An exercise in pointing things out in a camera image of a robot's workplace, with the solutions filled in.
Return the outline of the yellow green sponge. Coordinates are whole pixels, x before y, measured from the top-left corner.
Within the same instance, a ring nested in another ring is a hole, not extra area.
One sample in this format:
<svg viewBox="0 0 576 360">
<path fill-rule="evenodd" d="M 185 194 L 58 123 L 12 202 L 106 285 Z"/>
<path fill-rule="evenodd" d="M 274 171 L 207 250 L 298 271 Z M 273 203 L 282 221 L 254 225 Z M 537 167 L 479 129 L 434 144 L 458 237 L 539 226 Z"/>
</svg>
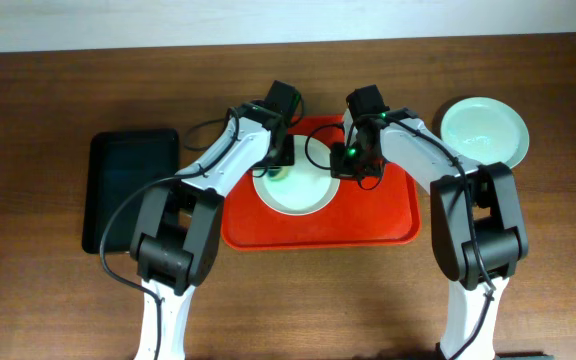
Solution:
<svg viewBox="0 0 576 360">
<path fill-rule="evenodd" d="M 284 179 L 290 172 L 290 167 L 272 167 L 267 171 L 266 177 L 270 181 L 279 181 Z"/>
</svg>

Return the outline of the white plate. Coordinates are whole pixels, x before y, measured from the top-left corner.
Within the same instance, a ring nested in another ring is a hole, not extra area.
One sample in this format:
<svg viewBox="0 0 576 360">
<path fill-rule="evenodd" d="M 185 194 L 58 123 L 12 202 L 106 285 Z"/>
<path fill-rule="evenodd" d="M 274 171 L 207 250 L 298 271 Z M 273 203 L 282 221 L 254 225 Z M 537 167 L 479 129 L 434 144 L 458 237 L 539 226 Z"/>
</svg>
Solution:
<svg viewBox="0 0 576 360">
<path fill-rule="evenodd" d="M 329 170 L 315 167 L 307 155 L 322 167 L 330 166 L 330 149 L 321 141 L 294 136 L 295 164 L 282 180 L 270 181 L 263 170 L 253 171 L 253 186 L 262 202 L 272 210 L 290 216 L 317 212 L 335 197 L 340 181 Z"/>
</svg>

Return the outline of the green plate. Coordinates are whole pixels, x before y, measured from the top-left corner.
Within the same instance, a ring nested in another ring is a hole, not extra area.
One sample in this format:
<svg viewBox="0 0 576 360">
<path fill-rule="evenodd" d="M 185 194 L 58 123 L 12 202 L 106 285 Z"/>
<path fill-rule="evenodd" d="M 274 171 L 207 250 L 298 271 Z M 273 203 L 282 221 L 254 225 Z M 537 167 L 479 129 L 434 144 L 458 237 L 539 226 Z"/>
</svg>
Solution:
<svg viewBox="0 0 576 360">
<path fill-rule="evenodd" d="M 510 168 L 528 153 L 530 135 L 523 118 L 509 105 L 489 97 L 469 97 L 451 105 L 440 122 L 442 140 L 484 165 Z"/>
</svg>

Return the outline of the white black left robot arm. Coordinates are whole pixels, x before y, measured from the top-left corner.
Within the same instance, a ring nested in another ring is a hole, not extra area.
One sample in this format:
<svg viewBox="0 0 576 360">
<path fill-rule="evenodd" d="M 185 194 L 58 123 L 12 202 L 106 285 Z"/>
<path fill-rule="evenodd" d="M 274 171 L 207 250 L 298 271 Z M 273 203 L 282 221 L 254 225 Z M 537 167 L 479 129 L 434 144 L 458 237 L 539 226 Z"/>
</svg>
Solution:
<svg viewBox="0 0 576 360">
<path fill-rule="evenodd" d="M 264 99 L 227 110 L 196 161 L 145 189 L 130 245 L 144 293 L 137 358 L 184 358 L 190 302 L 214 264 L 225 199 L 250 169 L 281 158 L 301 101 L 294 86 L 274 81 Z"/>
</svg>

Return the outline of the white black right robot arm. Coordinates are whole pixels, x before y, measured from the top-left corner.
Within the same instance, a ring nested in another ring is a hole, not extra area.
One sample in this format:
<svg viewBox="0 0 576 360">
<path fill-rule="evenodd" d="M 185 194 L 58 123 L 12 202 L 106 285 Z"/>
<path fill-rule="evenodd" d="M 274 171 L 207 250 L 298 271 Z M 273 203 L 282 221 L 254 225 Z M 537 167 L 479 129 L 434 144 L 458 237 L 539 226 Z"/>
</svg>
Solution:
<svg viewBox="0 0 576 360">
<path fill-rule="evenodd" d="M 515 179 L 502 162 L 460 154 L 408 108 L 393 110 L 375 85 L 346 98 L 344 140 L 332 147 L 330 172 L 341 180 L 379 180 L 394 164 L 430 196 L 434 258 L 449 281 L 442 359 L 494 359 L 501 295 L 528 238 Z"/>
</svg>

